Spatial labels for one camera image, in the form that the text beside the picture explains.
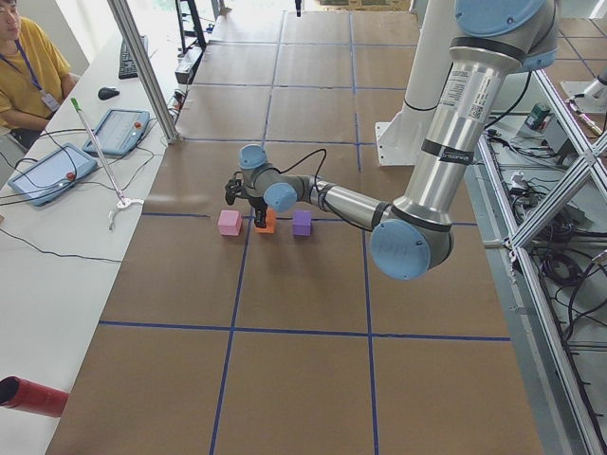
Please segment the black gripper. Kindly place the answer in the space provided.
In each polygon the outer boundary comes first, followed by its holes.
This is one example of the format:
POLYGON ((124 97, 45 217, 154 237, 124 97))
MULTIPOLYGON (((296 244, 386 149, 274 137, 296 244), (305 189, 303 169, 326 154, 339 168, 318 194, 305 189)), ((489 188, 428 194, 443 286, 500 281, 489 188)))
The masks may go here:
POLYGON ((267 203, 262 196, 247 196, 249 205, 255 211, 254 224, 256 227, 265 228, 267 226, 267 203))

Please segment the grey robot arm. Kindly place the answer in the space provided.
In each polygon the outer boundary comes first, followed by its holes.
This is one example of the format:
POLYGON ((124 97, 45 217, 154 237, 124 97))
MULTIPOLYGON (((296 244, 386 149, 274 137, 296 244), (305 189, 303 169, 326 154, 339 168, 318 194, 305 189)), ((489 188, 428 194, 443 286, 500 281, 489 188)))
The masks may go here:
POLYGON ((245 199, 263 226, 269 209, 306 202, 371 234, 377 267, 411 280, 451 254, 449 210, 505 78, 551 65, 557 50, 555 1, 431 1, 415 55, 414 80, 429 76, 431 122, 402 196, 390 203, 316 175, 276 169, 256 144, 239 154, 226 199, 245 199))

